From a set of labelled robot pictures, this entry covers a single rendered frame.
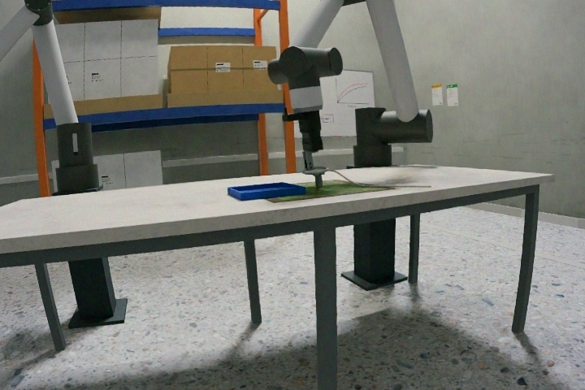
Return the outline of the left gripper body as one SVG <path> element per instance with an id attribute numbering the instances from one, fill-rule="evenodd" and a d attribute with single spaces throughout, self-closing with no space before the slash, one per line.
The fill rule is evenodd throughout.
<path id="1" fill-rule="evenodd" d="M 288 115 L 287 107 L 285 107 L 284 115 L 282 115 L 283 122 L 298 120 L 303 150 L 312 152 L 323 150 L 319 114 L 319 110 L 323 109 L 321 86 L 290 89 L 289 94 L 293 113 L 296 114 Z"/>

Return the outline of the grey ring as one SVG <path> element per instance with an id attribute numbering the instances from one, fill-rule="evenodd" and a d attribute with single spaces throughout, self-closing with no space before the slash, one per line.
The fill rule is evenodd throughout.
<path id="1" fill-rule="evenodd" d="M 314 169 L 325 169 L 322 171 L 312 171 L 312 172 L 307 172 L 307 168 L 302 170 L 302 173 L 305 175 L 316 175 L 316 174 L 321 174 L 324 172 L 327 172 L 327 170 L 329 170 L 329 167 L 324 167 L 324 166 L 318 166 L 318 167 L 314 167 Z"/>

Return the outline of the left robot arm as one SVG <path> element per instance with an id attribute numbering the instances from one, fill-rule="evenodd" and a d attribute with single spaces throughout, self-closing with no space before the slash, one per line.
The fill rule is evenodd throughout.
<path id="1" fill-rule="evenodd" d="M 366 2 L 370 13 L 396 111 L 355 109 L 353 162 L 355 167 L 391 166 L 392 145 L 386 143 L 431 143 L 433 138 L 430 110 L 418 110 L 393 0 L 321 0 L 289 47 L 268 63 L 267 71 L 272 83 L 288 83 L 289 90 L 321 86 L 320 78 L 340 75 L 340 51 L 317 47 L 339 9 L 360 2 Z"/>

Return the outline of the green grass mat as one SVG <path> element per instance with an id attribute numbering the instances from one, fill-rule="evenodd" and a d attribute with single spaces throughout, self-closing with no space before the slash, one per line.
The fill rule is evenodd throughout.
<path id="1" fill-rule="evenodd" d="M 398 189 L 389 187 L 362 187 L 344 180 L 324 180 L 323 186 L 317 188 L 315 188 L 315 182 L 296 183 L 295 185 L 305 187 L 306 194 L 286 197 L 271 197 L 263 199 L 273 203 L 290 202 L 321 197 L 334 197 L 356 193 L 370 193 Z"/>

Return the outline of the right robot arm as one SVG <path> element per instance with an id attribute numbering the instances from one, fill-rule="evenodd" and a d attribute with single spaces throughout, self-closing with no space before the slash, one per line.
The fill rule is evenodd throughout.
<path id="1" fill-rule="evenodd" d="M 57 126 L 58 192 L 98 188 L 91 123 L 78 123 L 54 28 L 52 0 L 24 0 L 24 3 L 0 31 L 0 62 L 31 27 Z"/>

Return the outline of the blue tray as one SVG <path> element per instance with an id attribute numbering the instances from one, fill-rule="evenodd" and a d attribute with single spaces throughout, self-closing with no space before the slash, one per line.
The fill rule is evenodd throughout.
<path id="1" fill-rule="evenodd" d="M 240 191 L 240 192 L 239 192 Z M 227 187 L 227 194 L 241 200 L 286 197 L 306 194 L 306 187 L 284 182 Z"/>

